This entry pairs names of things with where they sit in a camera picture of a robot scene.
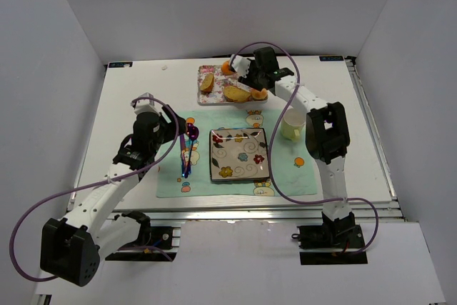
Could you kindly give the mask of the floral serving tray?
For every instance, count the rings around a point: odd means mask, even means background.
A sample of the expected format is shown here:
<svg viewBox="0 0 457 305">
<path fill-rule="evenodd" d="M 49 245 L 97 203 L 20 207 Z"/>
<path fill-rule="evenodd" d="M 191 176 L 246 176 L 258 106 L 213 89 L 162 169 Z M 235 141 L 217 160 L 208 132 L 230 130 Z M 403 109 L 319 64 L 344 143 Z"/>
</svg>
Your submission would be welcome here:
<svg viewBox="0 0 457 305">
<path fill-rule="evenodd" d="M 199 90 L 201 82 L 208 73 L 214 74 L 214 87 L 211 93 L 202 93 Z M 198 68 L 197 73 L 197 102 L 202 106 L 214 106 L 214 105 L 226 105 L 233 104 L 233 102 L 227 101 L 223 95 L 223 90 L 225 86 L 233 86 L 232 81 L 238 81 L 238 75 L 233 74 L 230 76 L 223 75 L 221 72 L 221 65 L 201 65 Z M 254 101 L 250 98 L 246 103 L 265 103 L 268 98 L 263 101 Z"/>
</svg>

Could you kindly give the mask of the metal tongs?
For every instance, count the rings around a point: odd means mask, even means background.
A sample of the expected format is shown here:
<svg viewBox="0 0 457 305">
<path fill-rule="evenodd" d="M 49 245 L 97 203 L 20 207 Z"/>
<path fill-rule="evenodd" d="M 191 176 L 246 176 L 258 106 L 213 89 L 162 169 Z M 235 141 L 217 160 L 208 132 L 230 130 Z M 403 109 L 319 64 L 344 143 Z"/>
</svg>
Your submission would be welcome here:
<svg viewBox="0 0 457 305">
<path fill-rule="evenodd" d="M 247 92 L 250 92 L 251 91 L 251 87 L 245 85 L 245 84 L 242 84 L 241 82 L 238 82 L 237 80 L 233 80 L 232 81 L 232 85 L 239 88 L 239 89 L 243 89 L 244 91 L 247 91 Z"/>
</svg>

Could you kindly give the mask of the orange glossy bread roll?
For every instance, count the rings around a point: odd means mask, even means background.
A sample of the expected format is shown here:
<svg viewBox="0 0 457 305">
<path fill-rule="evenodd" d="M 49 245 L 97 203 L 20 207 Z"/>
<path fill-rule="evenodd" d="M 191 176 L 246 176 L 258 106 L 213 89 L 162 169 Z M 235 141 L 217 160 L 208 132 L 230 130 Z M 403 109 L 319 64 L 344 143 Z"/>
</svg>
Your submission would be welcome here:
<svg viewBox="0 0 457 305">
<path fill-rule="evenodd" d="M 230 65 L 229 65 L 229 61 L 225 61 L 222 65 L 221 65 L 221 72 L 223 75 L 226 75 L 226 76 L 230 76 L 230 75 L 233 75 L 234 72 L 232 71 Z"/>
</svg>

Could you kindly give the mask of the round bread bun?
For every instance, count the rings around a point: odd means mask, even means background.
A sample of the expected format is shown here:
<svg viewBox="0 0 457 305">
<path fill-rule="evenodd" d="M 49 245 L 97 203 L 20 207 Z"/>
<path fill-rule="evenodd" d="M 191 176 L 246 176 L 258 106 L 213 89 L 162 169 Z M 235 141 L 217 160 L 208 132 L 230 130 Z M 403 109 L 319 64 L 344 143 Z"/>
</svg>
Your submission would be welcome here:
<svg viewBox="0 0 457 305">
<path fill-rule="evenodd" d="M 262 89 L 262 90 L 256 90 L 252 89 L 251 90 L 251 98 L 254 101 L 263 101 L 268 98 L 268 90 L 267 89 Z"/>
</svg>

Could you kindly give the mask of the iridescent purple spoon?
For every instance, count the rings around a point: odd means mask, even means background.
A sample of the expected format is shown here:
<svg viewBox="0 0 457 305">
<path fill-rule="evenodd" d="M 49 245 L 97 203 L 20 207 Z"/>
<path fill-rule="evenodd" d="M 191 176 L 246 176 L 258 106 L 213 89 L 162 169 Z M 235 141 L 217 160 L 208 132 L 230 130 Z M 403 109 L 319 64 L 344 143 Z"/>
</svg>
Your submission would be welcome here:
<svg viewBox="0 0 457 305">
<path fill-rule="evenodd" d="M 188 137 L 189 137 L 189 139 L 191 141 L 191 145 L 189 147 L 189 157 L 188 157 L 188 160 L 187 160 L 185 174 L 184 174 L 184 178 L 185 179 L 189 176 L 189 173 L 190 173 L 190 170 L 191 170 L 191 157 L 192 157 L 192 151 L 193 151 L 193 147 L 194 147 L 194 142 L 199 137 L 199 128 L 194 126 L 191 123 L 188 124 Z"/>
</svg>

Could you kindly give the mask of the square floral ceramic plate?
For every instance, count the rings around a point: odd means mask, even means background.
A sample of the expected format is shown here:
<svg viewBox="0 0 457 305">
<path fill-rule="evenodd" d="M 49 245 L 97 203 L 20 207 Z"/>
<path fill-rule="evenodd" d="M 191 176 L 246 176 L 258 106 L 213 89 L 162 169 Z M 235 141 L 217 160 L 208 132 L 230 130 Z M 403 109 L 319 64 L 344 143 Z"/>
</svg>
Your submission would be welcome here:
<svg viewBox="0 0 457 305">
<path fill-rule="evenodd" d="M 265 130 L 260 127 L 211 130 L 209 167 L 212 182 L 268 179 L 270 173 Z"/>
</svg>

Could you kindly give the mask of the pale yellow mug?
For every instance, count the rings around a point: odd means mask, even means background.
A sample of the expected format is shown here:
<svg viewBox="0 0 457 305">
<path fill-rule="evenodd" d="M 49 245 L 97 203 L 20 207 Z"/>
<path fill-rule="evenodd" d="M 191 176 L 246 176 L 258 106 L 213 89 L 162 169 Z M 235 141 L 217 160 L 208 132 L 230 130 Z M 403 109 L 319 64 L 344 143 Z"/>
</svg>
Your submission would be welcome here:
<svg viewBox="0 0 457 305">
<path fill-rule="evenodd" d="M 298 142 L 301 140 L 305 124 L 304 114 L 293 108 L 287 109 L 281 120 L 281 135 L 285 139 Z"/>
</svg>

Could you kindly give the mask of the small bread slice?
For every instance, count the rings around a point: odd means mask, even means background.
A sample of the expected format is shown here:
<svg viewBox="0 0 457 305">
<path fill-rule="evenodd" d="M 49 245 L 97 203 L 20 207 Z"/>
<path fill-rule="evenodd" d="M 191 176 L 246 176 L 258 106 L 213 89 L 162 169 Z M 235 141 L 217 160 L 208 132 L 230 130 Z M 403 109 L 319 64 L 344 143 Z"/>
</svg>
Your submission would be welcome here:
<svg viewBox="0 0 457 305">
<path fill-rule="evenodd" d="M 214 74 L 213 73 L 208 73 L 203 81 L 201 82 L 201 85 L 199 87 L 199 90 L 202 93 L 211 93 L 214 87 Z"/>
</svg>

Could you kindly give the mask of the sliced bread piece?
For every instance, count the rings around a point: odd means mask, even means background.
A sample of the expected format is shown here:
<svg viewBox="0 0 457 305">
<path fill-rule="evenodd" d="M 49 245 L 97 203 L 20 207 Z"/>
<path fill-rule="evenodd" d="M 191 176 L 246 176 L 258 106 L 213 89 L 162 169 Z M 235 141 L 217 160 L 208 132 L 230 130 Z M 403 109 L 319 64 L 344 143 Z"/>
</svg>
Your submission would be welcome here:
<svg viewBox="0 0 457 305">
<path fill-rule="evenodd" d="M 250 100 L 251 93 L 236 86 L 225 86 L 223 95 L 227 101 L 244 103 Z"/>
</svg>

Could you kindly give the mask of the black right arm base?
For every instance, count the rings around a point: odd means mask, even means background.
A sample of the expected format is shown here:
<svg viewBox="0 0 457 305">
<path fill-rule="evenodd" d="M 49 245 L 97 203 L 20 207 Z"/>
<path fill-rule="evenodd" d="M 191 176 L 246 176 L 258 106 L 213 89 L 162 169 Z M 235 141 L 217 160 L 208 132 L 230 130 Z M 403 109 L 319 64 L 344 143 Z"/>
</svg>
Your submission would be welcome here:
<svg viewBox="0 0 457 305">
<path fill-rule="evenodd" d="M 365 241 L 361 227 L 350 213 L 343 219 L 330 220 L 322 216 L 320 225 L 298 227 L 291 239 L 298 243 L 302 266 L 332 266 L 367 264 Z"/>
</svg>

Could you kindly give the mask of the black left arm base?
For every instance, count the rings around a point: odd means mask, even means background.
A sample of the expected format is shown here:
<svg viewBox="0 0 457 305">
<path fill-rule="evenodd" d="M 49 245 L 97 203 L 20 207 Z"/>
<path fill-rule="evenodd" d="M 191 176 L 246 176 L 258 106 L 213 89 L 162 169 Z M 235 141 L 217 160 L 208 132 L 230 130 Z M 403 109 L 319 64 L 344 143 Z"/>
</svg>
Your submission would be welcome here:
<svg viewBox="0 0 457 305">
<path fill-rule="evenodd" d="M 116 214 L 113 218 L 115 222 L 120 219 L 133 219 L 139 224 L 139 235 L 108 255 L 106 261 L 172 262 L 176 258 L 180 237 L 177 227 L 153 225 L 147 215 L 138 211 Z"/>
</svg>

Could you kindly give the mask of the iridescent purple knife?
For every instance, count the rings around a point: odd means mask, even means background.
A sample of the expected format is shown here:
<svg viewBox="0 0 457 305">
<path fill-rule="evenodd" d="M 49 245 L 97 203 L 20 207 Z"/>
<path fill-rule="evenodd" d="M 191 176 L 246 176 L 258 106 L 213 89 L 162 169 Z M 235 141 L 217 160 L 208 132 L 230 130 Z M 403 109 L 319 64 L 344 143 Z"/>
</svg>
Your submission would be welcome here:
<svg viewBox="0 0 457 305">
<path fill-rule="evenodd" d="M 181 175 L 185 176 L 187 162 L 186 162 L 186 137 L 185 134 L 179 136 L 179 145 L 180 145 L 180 158 L 181 158 Z"/>
</svg>

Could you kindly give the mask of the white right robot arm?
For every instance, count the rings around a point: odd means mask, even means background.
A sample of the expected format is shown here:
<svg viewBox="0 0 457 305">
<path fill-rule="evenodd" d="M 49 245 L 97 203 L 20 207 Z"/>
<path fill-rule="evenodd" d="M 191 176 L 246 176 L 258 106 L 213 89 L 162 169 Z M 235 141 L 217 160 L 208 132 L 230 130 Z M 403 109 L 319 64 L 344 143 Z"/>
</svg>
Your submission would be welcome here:
<svg viewBox="0 0 457 305">
<path fill-rule="evenodd" d="M 274 44 L 263 43 L 252 59 L 234 54 L 229 65 L 238 73 L 242 84 L 258 91 L 270 91 L 286 101 L 287 109 L 306 117 L 305 144 L 317 164 L 323 192 L 319 201 L 323 223 L 307 239 L 321 246 L 337 245 L 343 232 L 354 225 L 344 175 L 350 144 L 346 111 L 342 103 L 328 103 L 307 89 L 301 83 L 298 69 L 280 68 L 275 48 Z"/>
</svg>

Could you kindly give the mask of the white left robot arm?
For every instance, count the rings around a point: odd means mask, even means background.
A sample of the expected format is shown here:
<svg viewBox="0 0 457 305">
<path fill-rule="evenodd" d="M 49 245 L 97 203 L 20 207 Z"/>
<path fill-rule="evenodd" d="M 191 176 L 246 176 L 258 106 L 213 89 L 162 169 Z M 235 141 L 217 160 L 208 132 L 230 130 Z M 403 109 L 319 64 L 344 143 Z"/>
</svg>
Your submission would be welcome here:
<svg viewBox="0 0 457 305">
<path fill-rule="evenodd" d="M 77 286 L 85 286 L 99 264 L 127 244 L 148 237 L 150 218 L 138 211 L 106 220 L 118 203 L 136 187 L 146 166 L 156 160 L 162 144 L 186 130 L 186 120 L 173 111 L 137 115 L 133 132 L 124 138 L 103 185 L 95 186 L 85 199 L 61 219 L 49 219 L 42 229 L 40 267 Z"/>
</svg>

